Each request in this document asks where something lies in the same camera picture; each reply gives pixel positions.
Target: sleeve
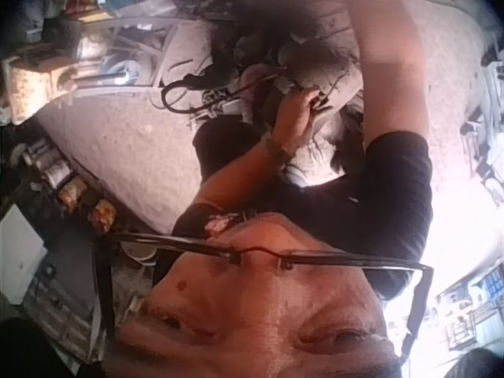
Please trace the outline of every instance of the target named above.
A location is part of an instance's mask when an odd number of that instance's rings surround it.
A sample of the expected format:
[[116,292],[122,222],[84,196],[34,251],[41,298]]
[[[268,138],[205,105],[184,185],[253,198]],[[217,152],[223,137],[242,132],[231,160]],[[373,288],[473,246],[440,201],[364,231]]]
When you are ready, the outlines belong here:
[[[219,210],[210,205],[191,205],[179,219],[177,219],[172,235],[185,238],[206,239],[205,226],[212,216],[219,213]],[[160,254],[154,268],[154,285],[166,275],[179,256],[180,254],[176,255],[174,253]]]
[[[432,163],[427,141],[411,132],[393,132],[367,149],[359,195],[358,249],[372,256],[419,261],[432,221]],[[404,272],[371,272],[368,279],[383,298],[409,282]]]

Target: window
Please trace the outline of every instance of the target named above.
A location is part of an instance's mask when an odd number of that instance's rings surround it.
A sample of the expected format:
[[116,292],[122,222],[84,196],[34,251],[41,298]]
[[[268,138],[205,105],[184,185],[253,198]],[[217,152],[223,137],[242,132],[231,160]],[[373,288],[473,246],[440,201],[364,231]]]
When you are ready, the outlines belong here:
[[498,299],[504,295],[504,280],[496,268],[484,278],[485,291],[489,299]]

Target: hand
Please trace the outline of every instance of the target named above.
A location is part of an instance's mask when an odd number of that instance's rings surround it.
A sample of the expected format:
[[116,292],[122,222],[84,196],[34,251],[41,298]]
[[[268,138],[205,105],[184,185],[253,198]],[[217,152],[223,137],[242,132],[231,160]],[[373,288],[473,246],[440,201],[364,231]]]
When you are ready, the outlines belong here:
[[314,113],[310,103],[319,92],[318,86],[292,90],[280,103],[272,139],[293,156],[311,137]]

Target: black shirt sleeve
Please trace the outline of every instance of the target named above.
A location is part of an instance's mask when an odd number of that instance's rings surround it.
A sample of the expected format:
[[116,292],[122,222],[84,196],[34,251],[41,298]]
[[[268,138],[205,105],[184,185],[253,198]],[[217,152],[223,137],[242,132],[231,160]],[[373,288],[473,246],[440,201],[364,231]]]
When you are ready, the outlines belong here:
[[[372,256],[419,261],[432,221],[432,163],[428,144],[411,132],[394,132],[375,140],[366,151],[361,178],[355,248]],[[382,298],[396,296],[409,275],[368,279]]]

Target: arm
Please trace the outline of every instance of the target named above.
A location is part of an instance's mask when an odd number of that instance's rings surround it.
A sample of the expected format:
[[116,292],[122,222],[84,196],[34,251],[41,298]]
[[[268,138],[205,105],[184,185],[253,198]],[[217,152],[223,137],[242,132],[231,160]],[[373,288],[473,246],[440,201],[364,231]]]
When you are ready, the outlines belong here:
[[347,0],[347,8],[361,54],[366,147],[389,132],[427,138],[424,57],[402,0]]
[[[312,124],[309,103],[318,93],[318,88],[294,91],[280,104],[272,140],[292,156],[309,138]],[[282,165],[271,158],[261,141],[210,177],[196,194],[194,203],[220,210],[233,209],[252,199]]]

